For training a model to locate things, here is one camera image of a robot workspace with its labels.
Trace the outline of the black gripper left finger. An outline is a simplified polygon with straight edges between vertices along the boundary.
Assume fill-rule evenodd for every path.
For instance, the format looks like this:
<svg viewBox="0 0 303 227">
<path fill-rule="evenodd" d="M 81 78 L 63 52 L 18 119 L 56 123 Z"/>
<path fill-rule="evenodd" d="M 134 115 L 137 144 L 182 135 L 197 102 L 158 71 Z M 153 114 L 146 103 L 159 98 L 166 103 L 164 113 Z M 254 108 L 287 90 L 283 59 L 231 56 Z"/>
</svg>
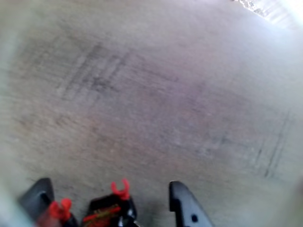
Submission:
<svg viewBox="0 0 303 227">
<path fill-rule="evenodd" d="M 19 205 L 33 221 L 38 221 L 53 201 L 53 184 L 47 177 L 37 180 L 18 198 Z"/>
</svg>

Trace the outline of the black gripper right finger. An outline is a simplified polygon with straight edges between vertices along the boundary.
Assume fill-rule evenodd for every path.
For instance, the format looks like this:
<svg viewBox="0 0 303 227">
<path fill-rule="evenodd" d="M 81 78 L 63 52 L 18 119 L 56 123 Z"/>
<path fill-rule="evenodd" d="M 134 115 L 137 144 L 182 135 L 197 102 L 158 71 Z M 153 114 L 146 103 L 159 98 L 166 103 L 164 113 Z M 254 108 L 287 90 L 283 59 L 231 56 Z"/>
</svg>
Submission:
<svg viewBox="0 0 303 227">
<path fill-rule="evenodd" d="M 189 188 L 180 181 L 169 183 L 169 210 L 177 227 L 212 227 L 213 224 Z"/>
</svg>

